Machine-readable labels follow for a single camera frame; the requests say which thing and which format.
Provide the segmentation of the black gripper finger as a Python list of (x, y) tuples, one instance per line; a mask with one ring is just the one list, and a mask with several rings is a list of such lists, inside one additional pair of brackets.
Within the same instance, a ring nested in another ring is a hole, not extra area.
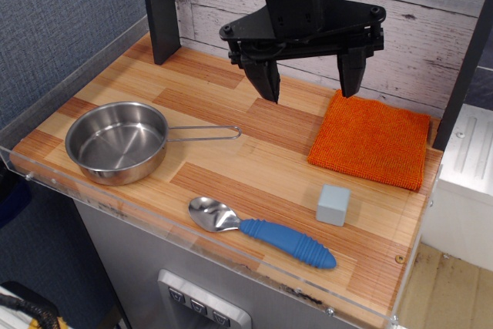
[(343, 97), (350, 98), (359, 92), (366, 68), (366, 52), (363, 47), (348, 49), (337, 55), (340, 87)]
[(260, 96), (268, 101), (278, 103), (280, 94), (280, 74), (277, 62), (273, 60), (254, 61), (245, 56), (241, 58), (241, 66)]

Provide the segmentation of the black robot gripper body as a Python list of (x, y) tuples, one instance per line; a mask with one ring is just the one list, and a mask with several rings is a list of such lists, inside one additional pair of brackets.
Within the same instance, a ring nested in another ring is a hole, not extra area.
[(231, 62), (268, 62), (321, 55), (364, 58), (384, 47), (384, 8), (347, 0), (265, 0), (261, 9), (220, 29)]

